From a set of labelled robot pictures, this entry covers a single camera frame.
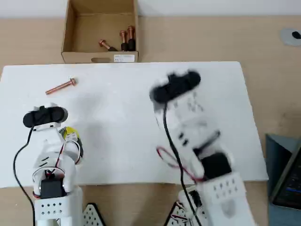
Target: black cable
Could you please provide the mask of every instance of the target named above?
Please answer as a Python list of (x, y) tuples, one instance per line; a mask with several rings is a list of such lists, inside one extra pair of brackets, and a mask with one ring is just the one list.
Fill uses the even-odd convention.
[(176, 149), (174, 143), (173, 143), (173, 140), (171, 139), (170, 137), (170, 134), (169, 134), (169, 131), (168, 131), (168, 127), (167, 127), (167, 122), (166, 122), (166, 112), (167, 112), (167, 103), (165, 103), (165, 106), (164, 106), (164, 110), (163, 110), (163, 124), (164, 124), (164, 129), (165, 129), (165, 132), (166, 132), (166, 136), (168, 138), (168, 141), (169, 141), (169, 145), (170, 145), (170, 148), (173, 150), (173, 153), (175, 155), (175, 158), (177, 159), (177, 162), (179, 164), (179, 167), (180, 167), (180, 173), (181, 173), (181, 185), (182, 185), (182, 188), (184, 190), (184, 193), (185, 193), (185, 196), (188, 200), (188, 203), (190, 205), (190, 208), (192, 210), (192, 213), (193, 215), (195, 216), (196, 218), (196, 221), (198, 223), (199, 226), (202, 226), (201, 222), (199, 221), (199, 218), (197, 217), (196, 215), (196, 211), (194, 210), (193, 208), (193, 205), (191, 203), (191, 200), (188, 196), (188, 192), (186, 190), (186, 187), (185, 187), (185, 184), (184, 184), (184, 170), (183, 170), (183, 166), (182, 166), (182, 163), (181, 163), (181, 160), (180, 160), (180, 156), (179, 156), (179, 153), (178, 153), (178, 150)]
[(24, 190), (23, 186), (21, 185), (19, 179), (18, 179), (18, 176), (16, 174), (16, 160), (17, 160), (17, 157), (18, 155), (20, 154), (20, 152), (26, 148), (29, 144), (29, 141), (30, 141), (30, 137), (32, 136), (32, 131), (33, 131), (33, 128), (34, 127), (31, 127), (30, 131), (29, 131), (29, 134), (28, 134), (28, 138), (27, 138), (27, 143), (20, 148), (20, 150), (15, 154), (15, 157), (14, 157), (14, 161), (13, 161), (13, 171), (14, 171), (14, 176), (15, 176), (15, 179), (17, 181), (17, 183), (19, 184), (21, 190), (23, 191), (24, 195), (27, 197), (28, 201), (30, 202), (31, 206), (32, 206), (32, 226), (35, 226), (36, 225), (36, 218), (35, 218), (35, 211), (34, 211), (34, 205), (33, 205), (33, 202), (32, 200), (30, 199), (29, 195), (27, 194), (27, 192)]

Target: box label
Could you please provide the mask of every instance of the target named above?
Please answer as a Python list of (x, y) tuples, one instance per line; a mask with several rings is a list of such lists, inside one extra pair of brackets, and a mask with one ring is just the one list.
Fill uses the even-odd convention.
[(133, 63), (135, 55), (114, 55), (114, 63)]

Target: white perforated bracket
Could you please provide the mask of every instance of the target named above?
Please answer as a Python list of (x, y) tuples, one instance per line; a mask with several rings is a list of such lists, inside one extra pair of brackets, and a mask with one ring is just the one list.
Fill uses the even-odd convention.
[(105, 226), (95, 203), (89, 203), (83, 212), (83, 226)]
[(75, 190), (64, 197), (35, 200), (36, 220), (76, 217), (82, 211), (82, 190)]
[(200, 183), (197, 190), (206, 205), (220, 204), (246, 195), (244, 182), (237, 172)]

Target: red wire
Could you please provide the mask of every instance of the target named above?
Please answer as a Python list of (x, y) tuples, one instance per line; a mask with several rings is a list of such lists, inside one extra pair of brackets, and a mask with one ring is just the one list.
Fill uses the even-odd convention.
[[(166, 161), (165, 161), (165, 159), (162, 157), (160, 151), (165, 152), (170, 158), (172, 158), (172, 159), (176, 162), (175, 157), (174, 157), (173, 155), (171, 155), (164, 147), (162, 147), (162, 146), (157, 146), (156, 150), (157, 150), (157, 153), (158, 153), (159, 157), (160, 157), (164, 162), (166, 162)], [(178, 165), (173, 165), (173, 164), (168, 163), (168, 162), (166, 162), (166, 163), (167, 163), (170, 167), (172, 167), (172, 168), (179, 168)], [(203, 178), (196, 178), (196, 177), (194, 177), (191, 173), (189, 173), (189, 172), (187, 171), (187, 169), (186, 169), (185, 167), (183, 167), (183, 170), (184, 170), (185, 173), (187, 173), (187, 175), (188, 175), (194, 182), (201, 182), (201, 181), (203, 181)]]
[(183, 204), (182, 204), (181, 202), (176, 201), (175, 204), (176, 204), (176, 206), (177, 206), (180, 210), (186, 211), (185, 208), (183, 207)]
[(188, 219), (185, 218), (185, 217), (182, 217), (182, 216), (179, 216), (179, 215), (175, 215), (175, 214), (172, 214), (171, 216), (174, 217), (174, 218), (180, 218), (180, 219), (182, 219), (182, 220), (188, 220)]
[(34, 192), (32, 192), (32, 195), (33, 195), (34, 198), (36, 198), (36, 199), (40, 199), (40, 198), (41, 198), (39, 195), (35, 194)]
[(79, 156), (79, 158), (76, 160), (75, 165), (77, 165), (77, 163), (79, 162), (79, 160), (80, 160), (80, 156)]
[(57, 160), (56, 160), (56, 163), (55, 163), (55, 167), (58, 166), (58, 162), (60, 161), (60, 156), (61, 154), (63, 153), (63, 148), (64, 148), (64, 144), (62, 145), (62, 148), (60, 150), (60, 153), (58, 154), (58, 157), (57, 157)]

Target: white wall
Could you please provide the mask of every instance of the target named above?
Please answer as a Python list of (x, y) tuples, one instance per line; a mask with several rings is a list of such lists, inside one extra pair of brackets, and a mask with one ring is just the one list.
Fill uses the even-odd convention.
[[(145, 16), (301, 15), (301, 0), (138, 0)], [(66, 0), (0, 0), (0, 17), (63, 17)]]

